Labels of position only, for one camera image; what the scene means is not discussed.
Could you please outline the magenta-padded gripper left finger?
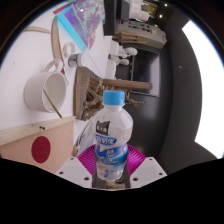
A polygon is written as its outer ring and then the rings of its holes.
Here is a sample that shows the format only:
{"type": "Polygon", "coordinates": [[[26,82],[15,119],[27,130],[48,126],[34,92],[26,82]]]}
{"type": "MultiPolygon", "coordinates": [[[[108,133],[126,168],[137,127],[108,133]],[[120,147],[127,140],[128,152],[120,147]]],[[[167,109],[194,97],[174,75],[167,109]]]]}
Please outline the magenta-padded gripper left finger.
{"type": "Polygon", "coordinates": [[[77,157],[69,157],[56,175],[81,187],[91,188],[95,171],[95,146],[92,145],[77,157]]]}

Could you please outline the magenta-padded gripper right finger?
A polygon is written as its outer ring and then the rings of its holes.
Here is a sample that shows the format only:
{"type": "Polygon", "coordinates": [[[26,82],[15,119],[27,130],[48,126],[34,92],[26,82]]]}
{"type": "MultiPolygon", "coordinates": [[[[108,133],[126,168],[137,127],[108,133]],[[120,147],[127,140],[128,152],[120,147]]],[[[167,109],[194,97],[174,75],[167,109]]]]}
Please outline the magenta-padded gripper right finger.
{"type": "Polygon", "coordinates": [[[127,188],[140,188],[166,176],[166,172],[154,157],[145,157],[133,146],[128,146],[125,171],[127,188]]]}

